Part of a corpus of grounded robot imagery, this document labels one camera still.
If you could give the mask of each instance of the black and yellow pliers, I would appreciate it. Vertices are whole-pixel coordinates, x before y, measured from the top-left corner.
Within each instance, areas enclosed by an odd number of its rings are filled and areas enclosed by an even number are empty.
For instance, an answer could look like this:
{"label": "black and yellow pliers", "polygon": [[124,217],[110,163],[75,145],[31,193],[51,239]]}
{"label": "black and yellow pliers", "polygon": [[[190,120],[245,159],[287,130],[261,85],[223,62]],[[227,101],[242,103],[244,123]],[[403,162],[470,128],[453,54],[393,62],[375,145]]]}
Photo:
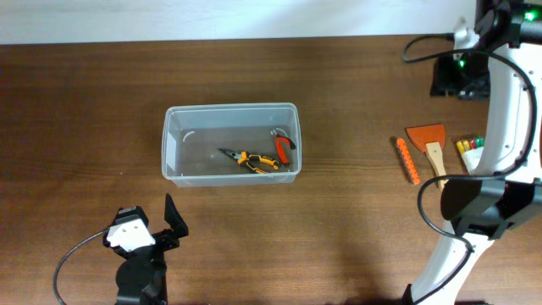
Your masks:
{"label": "black and yellow pliers", "polygon": [[251,161],[259,161],[263,164],[269,164],[273,166],[274,169],[279,169],[279,166],[280,166],[279,161],[269,156],[250,154],[249,152],[246,152],[246,151],[234,152],[232,150],[222,149],[222,148],[219,148],[219,151],[225,154],[226,156],[234,159],[240,166],[244,166],[248,168],[252,173],[256,173],[256,174],[267,174],[268,172],[254,166],[254,164],[252,164]]}

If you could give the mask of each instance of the cable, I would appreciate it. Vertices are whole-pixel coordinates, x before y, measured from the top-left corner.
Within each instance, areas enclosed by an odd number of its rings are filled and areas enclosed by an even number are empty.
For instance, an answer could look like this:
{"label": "cable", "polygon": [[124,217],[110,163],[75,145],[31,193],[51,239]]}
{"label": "cable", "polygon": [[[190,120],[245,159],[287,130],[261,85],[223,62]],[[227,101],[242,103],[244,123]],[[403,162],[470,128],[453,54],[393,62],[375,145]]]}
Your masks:
{"label": "cable", "polygon": [[57,265],[57,268],[54,270],[54,275],[53,275],[53,291],[54,291],[54,296],[57,298],[57,301],[61,304],[61,305],[66,305],[66,302],[62,299],[62,297],[60,296],[60,294],[58,293],[58,287],[57,287],[57,282],[58,282],[58,273],[60,272],[60,269],[62,268],[62,265],[64,264],[64,262],[66,262],[66,259],[69,258],[69,256],[75,252],[75,250],[79,249],[80,247],[82,247],[83,245],[85,245],[87,242],[95,239],[96,237],[99,237],[100,235],[103,235],[105,233],[108,232],[108,229],[106,230],[102,230],[102,231],[99,231],[97,232],[95,235],[93,236],[90,236],[88,237],[87,239],[85,239],[84,241],[80,242],[79,245],[75,246],[73,249],[69,250],[68,253],[66,253],[66,255],[64,255],[64,257],[60,260],[60,262],[58,263]]}
{"label": "cable", "polygon": [[533,148],[534,137],[535,137],[535,133],[536,133],[536,124],[537,124],[536,120],[537,120],[537,115],[538,115],[538,109],[537,109],[538,103],[537,103],[537,100],[536,100],[536,93],[534,91],[533,83],[528,78],[528,75],[525,73],[525,71],[523,71],[517,64],[515,64],[514,62],[512,62],[508,58],[504,58],[501,55],[498,55],[498,54],[495,54],[495,53],[490,53],[490,52],[487,52],[487,51],[476,50],[476,49],[450,50],[450,51],[446,51],[446,52],[442,52],[442,53],[436,53],[436,54],[432,54],[432,55],[428,55],[428,56],[422,56],[420,58],[412,58],[412,59],[410,59],[410,58],[408,58],[406,56],[408,49],[414,43],[420,42],[421,40],[425,40],[425,39],[429,39],[429,38],[438,38],[438,37],[447,39],[448,35],[446,35],[446,34],[438,34],[436,36],[420,36],[420,37],[417,37],[417,38],[413,39],[409,43],[407,43],[407,45],[403,49],[403,61],[405,63],[407,63],[407,64],[414,64],[414,63],[419,63],[419,62],[422,62],[422,61],[426,61],[426,60],[430,60],[430,59],[434,59],[434,58],[440,58],[440,57],[444,57],[444,56],[448,56],[448,55],[452,55],[452,54],[458,54],[458,53],[461,53],[461,54],[482,54],[482,55],[485,55],[487,57],[496,59],[496,60],[500,61],[501,63],[507,65],[511,69],[513,69],[519,76],[521,76],[523,82],[526,84],[525,89],[528,91],[529,101],[531,103],[531,118],[530,118],[530,126],[529,126],[529,131],[528,131],[527,146],[525,147],[524,151],[521,153],[519,158],[516,159],[516,162],[514,163],[514,165],[510,169],[508,169],[508,170],[506,170],[504,172],[495,173],[494,175],[485,175],[485,176],[443,175],[443,176],[438,176],[438,177],[434,177],[432,179],[427,180],[425,183],[423,183],[422,187],[420,187],[420,190],[418,192],[418,211],[419,211],[420,215],[422,216],[423,221],[425,221],[425,223],[431,229],[435,230],[437,233],[439,233],[439,234],[441,234],[443,236],[447,236],[447,237],[450,237],[450,238],[453,238],[453,239],[456,239],[458,241],[463,242],[465,244],[465,248],[467,250],[466,250],[466,253],[465,253],[465,256],[464,256],[463,260],[457,265],[457,267],[446,278],[446,280],[444,280],[440,285],[438,285],[432,291],[427,293],[425,296],[419,298],[417,301],[415,301],[414,304],[419,304],[420,302],[423,302],[427,298],[433,296],[437,291],[440,291],[442,288],[444,288],[446,285],[448,285],[448,283],[450,283],[456,277],[456,275],[461,272],[463,267],[465,267],[465,265],[468,262],[468,259],[470,259],[471,254],[474,252],[473,245],[471,244],[470,241],[468,241],[464,237],[456,236],[455,234],[451,234],[449,232],[446,232],[446,231],[442,230],[441,228],[439,228],[438,226],[436,226],[433,222],[431,222],[431,220],[429,219],[429,217],[427,216],[427,214],[423,210],[423,200],[422,200],[423,199],[423,193],[425,192],[425,190],[429,186],[431,186],[432,184],[434,184],[434,183],[436,183],[437,181],[440,181],[440,180],[470,180],[470,181],[498,180],[498,179],[504,179],[508,175],[510,175],[510,174],[514,173],[515,171],[517,171],[518,169],[520,169],[523,166],[523,164],[525,164],[527,162],[528,155],[529,155],[531,149]]}

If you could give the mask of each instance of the orange scraper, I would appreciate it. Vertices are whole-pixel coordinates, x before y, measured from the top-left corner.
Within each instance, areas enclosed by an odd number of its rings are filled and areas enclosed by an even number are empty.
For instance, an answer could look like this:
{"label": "orange scraper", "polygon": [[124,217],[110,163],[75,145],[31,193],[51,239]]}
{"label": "orange scraper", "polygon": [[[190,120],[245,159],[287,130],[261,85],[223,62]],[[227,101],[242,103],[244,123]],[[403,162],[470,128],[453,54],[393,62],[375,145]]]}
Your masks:
{"label": "orange scraper", "polygon": [[[446,175],[444,161],[442,160],[442,148],[444,148],[446,132],[444,125],[427,125],[420,127],[406,128],[406,134],[422,153],[425,153],[427,159],[433,166],[434,173],[437,176]],[[439,181],[439,189],[444,189],[446,180]]]}

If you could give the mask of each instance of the brown table surface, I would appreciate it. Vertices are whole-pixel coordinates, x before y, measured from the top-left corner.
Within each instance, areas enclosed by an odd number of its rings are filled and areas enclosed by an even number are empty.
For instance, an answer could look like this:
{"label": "brown table surface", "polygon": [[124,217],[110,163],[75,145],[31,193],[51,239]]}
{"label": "brown table surface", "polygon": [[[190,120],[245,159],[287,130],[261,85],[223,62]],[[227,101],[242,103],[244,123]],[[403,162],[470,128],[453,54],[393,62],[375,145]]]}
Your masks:
{"label": "brown table surface", "polygon": [[[438,236],[416,208],[391,137],[444,123],[483,135],[487,102],[430,98],[432,63],[401,62],[409,36],[0,47],[1,304],[54,304],[52,276],[117,208],[142,206],[166,227],[169,192],[190,226],[166,253],[172,304],[341,304],[399,298]],[[428,43],[419,53],[446,45]],[[303,163],[275,186],[177,188],[162,177],[171,106],[292,102]],[[423,180],[429,161],[412,144]],[[440,222],[439,192],[426,196]],[[507,232],[458,299],[542,299],[542,221]],[[112,304],[123,259],[93,241],[65,264],[69,304]]]}

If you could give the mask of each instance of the plastic container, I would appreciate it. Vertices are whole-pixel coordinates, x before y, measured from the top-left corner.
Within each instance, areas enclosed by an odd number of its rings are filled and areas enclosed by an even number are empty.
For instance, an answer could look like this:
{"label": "plastic container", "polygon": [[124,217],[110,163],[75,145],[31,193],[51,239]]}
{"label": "plastic container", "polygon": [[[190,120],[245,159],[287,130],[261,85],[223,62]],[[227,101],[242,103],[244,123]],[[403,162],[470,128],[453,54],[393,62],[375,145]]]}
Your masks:
{"label": "plastic container", "polygon": [[[253,162],[268,174],[253,174],[218,149],[248,151],[278,159],[272,130],[297,146],[290,166],[278,170]],[[162,174],[180,187],[291,183],[301,171],[301,128],[292,103],[172,107],[162,138]]]}

